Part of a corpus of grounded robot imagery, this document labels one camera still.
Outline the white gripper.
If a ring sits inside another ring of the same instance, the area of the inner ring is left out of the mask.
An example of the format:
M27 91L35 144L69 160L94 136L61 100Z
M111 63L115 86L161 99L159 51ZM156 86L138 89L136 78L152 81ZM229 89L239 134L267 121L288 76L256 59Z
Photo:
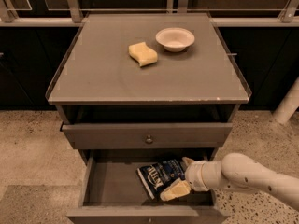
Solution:
M206 161L194 161L191 158L182 158L185 167L185 179L178 178L168 188L166 188L161 194L160 199L164 202L188 195L191 189L194 191L208 191L205 185L204 178L202 176L202 169Z

